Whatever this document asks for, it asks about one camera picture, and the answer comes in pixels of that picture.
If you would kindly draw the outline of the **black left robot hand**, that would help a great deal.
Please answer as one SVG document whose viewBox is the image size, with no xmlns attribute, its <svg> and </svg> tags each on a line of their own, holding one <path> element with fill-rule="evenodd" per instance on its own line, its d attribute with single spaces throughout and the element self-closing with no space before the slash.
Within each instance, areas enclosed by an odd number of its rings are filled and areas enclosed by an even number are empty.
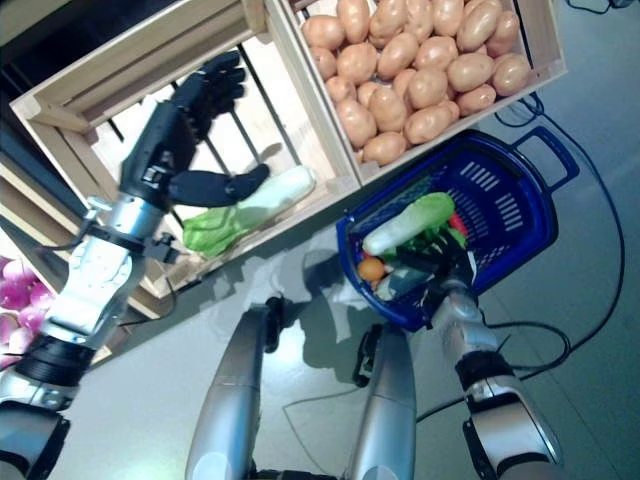
<svg viewBox="0 0 640 480">
<path fill-rule="evenodd" d="M 232 112 L 243 96 L 245 78 L 236 51 L 218 55 L 190 74 L 153 110 L 122 163 L 119 191 L 164 212 L 175 205 L 232 206 L 255 193 L 270 175 L 265 164 L 238 175 L 190 168 L 214 119 Z"/>
</svg>

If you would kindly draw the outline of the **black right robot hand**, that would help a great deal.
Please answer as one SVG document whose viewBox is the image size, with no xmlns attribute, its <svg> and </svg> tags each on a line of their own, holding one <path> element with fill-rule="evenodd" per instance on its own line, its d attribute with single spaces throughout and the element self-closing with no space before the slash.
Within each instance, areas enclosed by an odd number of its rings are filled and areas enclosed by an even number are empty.
<svg viewBox="0 0 640 480">
<path fill-rule="evenodd" d="M 476 276 L 475 260 L 459 242 L 459 234 L 441 229 L 426 250 L 398 247 L 396 252 L 405 265 L 430 273 L 427 292 L 446 296 L 451 291 L 470 292 Z"/>
</svg>

